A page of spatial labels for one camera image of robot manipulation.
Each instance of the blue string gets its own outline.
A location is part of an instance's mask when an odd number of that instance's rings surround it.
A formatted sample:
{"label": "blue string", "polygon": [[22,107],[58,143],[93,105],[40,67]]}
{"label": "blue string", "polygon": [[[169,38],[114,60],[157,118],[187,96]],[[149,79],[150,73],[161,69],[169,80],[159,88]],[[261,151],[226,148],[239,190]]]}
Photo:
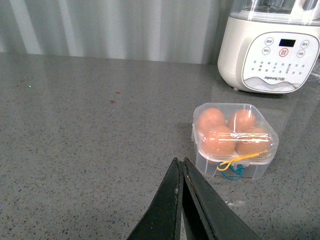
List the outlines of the blue string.
{"label": "blue string", "polygon": [[[222,164],[222,163],[223,163],[222,161],[218,163],[218,167],[219,167],[219,168],[221,168],[221,167],[220,167],[220,164]],[[237,170],[235,170],[233,166],[230,166],[230,169],[232,170],[232,172],[234,172],[235,174],[237,174],[238,177],[236,177],[236,178],[229,177],[229,176],[227,176],[227,175],[224,173],[224,171],[221,171],[222,175],[223,175],[226,179],[229,179],[229,180],[231,180],[231,181],[237,181],[237,180],[239,180],[239,179],[242,177],[242,175],[243,175],[243,170],[244,170],[245,168],[244,168],[243,166],[240,166],[240,167],[237,168]]]}

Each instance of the control panel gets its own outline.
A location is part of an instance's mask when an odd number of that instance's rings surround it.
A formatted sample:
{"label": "control panel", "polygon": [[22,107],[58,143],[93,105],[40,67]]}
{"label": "control panel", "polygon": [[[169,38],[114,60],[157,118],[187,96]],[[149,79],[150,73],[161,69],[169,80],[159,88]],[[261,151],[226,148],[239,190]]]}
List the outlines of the control panel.
{"label": "control panel", "polygon": [[252,90],[287,93],[305,83],[319,52],[316,37],[303,33],[268,32],[248,48],[242,82]]}

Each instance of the digital display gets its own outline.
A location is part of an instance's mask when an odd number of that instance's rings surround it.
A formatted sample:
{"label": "digital display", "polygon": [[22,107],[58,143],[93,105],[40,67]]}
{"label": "digital display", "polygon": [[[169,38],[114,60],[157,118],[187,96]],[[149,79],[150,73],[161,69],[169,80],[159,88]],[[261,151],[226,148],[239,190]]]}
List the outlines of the digital display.
{"label": "digital display", "polygon": [[279,46],[281,47],[293,47],[295,45],[296,40],[290,40],[290,39],[281,39]]}

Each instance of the button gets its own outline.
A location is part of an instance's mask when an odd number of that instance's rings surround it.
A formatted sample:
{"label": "button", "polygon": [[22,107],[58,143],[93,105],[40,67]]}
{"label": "button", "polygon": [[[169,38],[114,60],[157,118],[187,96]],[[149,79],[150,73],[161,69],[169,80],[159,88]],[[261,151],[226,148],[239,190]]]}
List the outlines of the button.
{"label": "button", "polygon": [[280,57],[285,57],[285,56],[287,56],[288,55],[288,53],[289,53],[289,50],[288,50],[288,48],[282,48],[280,51],[279,51],[279,56]]}
{"label": "button", "polygon": [[300,50],[300,51],[298,51],[298,53],[296,54],[296,56],[297,56],[298,58],[302,58],[305,54],[306,54],[306,51],[305,51],[305,50]]}
{"label": "button", "polygon": [[309,46],[309,41],[308,41],[308,40],[304,40],[304,41],[301,43],[301,48],[302,48],[302,49],[306,49],[308,46]]}
{"label": "button", "polygon": [[269,53],[270,53],[270,47],[264,47],[263,49],[262,49],[262,53],[263,53],[263,55],[268,55]]}
{"label": "button", "polygon": [[274,43],[274,39],[272,37],[268,37],[265,41],[264,44],[267,46],[270,46]]}

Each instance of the clear plastic box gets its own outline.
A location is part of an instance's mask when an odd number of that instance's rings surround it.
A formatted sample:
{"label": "clear plastic box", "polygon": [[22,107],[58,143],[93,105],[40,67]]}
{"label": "clear plastic box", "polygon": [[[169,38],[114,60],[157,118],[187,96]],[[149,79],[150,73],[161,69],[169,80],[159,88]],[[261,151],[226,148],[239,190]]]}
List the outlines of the clear plastic box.
{"label": "clear plastic box", "polygon": [[[279,145],[277,133],[251,104],[205,103],[193,113],[191,139],[196,168],[209,177],[222,176],[221,162],[233,161],[242,177],[259,179],[274,159]],[[223,171],[237,177],[230,167]]]}

